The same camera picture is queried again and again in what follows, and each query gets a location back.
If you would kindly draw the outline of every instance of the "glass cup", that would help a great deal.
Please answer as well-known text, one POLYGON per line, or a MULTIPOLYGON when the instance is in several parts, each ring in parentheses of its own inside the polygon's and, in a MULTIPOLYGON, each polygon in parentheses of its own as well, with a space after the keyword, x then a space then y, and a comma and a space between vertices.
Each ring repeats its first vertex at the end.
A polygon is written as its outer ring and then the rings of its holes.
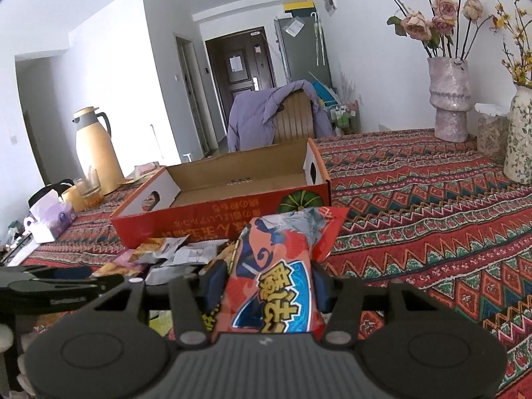
POLYGON ((90 169, 85 177, 74 179, 74 184, 89 208, 103 201, 102 187, 95 169, 90 169))

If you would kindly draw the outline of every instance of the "floral vase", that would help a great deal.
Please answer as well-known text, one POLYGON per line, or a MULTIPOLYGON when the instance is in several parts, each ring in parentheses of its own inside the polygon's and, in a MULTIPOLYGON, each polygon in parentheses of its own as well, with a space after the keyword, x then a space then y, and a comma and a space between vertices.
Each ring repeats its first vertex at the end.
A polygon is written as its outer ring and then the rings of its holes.
POLYGON ((449 142, 467 139, 467 111, 471 89, 467 61, 457 58, 429 58, 430 105, 436 108, 434 135, 449 142))
POLYGON ((510 106, 510 131, 504 174, 523 184, 532 182, 532 89, 515 85, 517 94, 510 106))

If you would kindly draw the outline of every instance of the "red patterned tablecloth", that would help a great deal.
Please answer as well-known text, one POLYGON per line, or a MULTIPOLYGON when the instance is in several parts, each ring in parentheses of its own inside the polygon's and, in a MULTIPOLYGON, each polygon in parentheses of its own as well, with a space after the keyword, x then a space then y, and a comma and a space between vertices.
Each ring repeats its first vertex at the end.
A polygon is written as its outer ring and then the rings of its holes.
MULTIPOLYGON (((350 207, 325 266, 368 284, 401 278, 499 338, 498 397, 532 398, 532 187, 513 184, 470 138, 434 130, 317 141, 334 206, 350 207)), ((382 326, 364 312, 360 335, 382 326)))

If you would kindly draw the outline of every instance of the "refrigerator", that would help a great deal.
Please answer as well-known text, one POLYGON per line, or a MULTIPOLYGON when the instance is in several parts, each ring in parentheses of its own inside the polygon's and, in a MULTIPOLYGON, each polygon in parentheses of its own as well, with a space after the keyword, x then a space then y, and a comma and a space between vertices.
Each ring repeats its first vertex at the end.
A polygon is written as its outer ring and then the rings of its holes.
POLYGON ((319 65, 316 65, 314 18, 308 16, 297 17, 297 19, 304 23, 304 26, 295 37, 285 31, 286 26, 292 22, 293 18, 275 19, 275 29, 277 40, 279 41, 279 51, 285 66, 286 81, 294 82, 306 79, 310 82, 315 82, 316 80, 309 73, 312 72, 323 84, 331 87, 331 72, 329 70, 329 61, 327 60, 325 41, 325 66, 321 56, 321 45, 318 51, 320 61, 319 65))

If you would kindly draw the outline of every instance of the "red snack bag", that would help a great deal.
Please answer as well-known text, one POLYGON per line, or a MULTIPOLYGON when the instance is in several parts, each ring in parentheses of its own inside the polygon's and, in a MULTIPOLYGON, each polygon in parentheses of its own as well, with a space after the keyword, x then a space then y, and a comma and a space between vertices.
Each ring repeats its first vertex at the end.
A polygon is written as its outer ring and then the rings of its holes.
POLYGON ((323 262, 347 208, 307 208, 256 217, 241 232, 216 316, 219 332, 301 333, 321 336, 311 259, 323 262))

